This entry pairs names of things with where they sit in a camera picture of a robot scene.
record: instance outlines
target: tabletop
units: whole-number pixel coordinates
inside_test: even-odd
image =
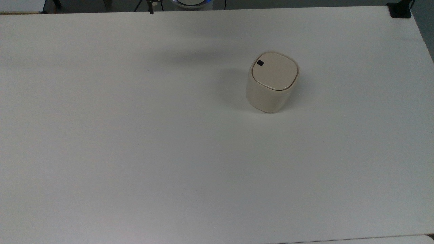
[[[301,74],[263,113],[247,71]],[[387,7],[0,16],[4,243],[434,232],[434,65]]]
[[[367,238],[339,241],[307,242],[308,244],[434,244],[434,240],[426,235],[399,236],[383,238]]]

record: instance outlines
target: cable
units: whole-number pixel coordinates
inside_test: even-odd
[[[143,1],[143,0],[140,0],[140,1],[139,1],[139,3],[137,4],[136,8],[134,9],[134,12],[138,9],[138,7],[140,6],[140,4],[141,4],[142,1]]]

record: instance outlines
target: gray floor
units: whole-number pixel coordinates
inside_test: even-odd
[[[106,0],[112,1],[107,9],[104,0],[60,0],[62,9],[56,10],[52,0],[46,0],[48,13],[95,13],[95,12],[130,12],[139,0]],[[299,8],[299,7],[343,7],[343,6],[384,6],[387,2],[398,0],[227,0],[227,9],[262,9],[262,8]],[[223,9],[224,0],[215,0],[214,9]],[[137,11],[147,11],[143,2]],[[164,10],[173,11],[171,0],[164,0]],[[434,60],[434,0],[416,0],[412,12],[419,30],[425,40],[431,58]]]

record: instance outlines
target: white table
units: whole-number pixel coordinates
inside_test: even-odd
[[[0,12],[40,12],[45,0],[0,0]]]
[[[434,241],[426,235],[416,235],[340,241],[318,241],[307,242],[307,244],[434,244]]]
[[[434,232],[434,65],[387,7],[0,16],[5,243]],[[245,98],[294,58],[283,111]]]

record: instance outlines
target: black clamp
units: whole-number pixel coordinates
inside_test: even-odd
[[[389,13],[392,18],[409,19],[411,17],[410,9],[413,7],[414,0],[402,0],[399,3],[387,3]]]

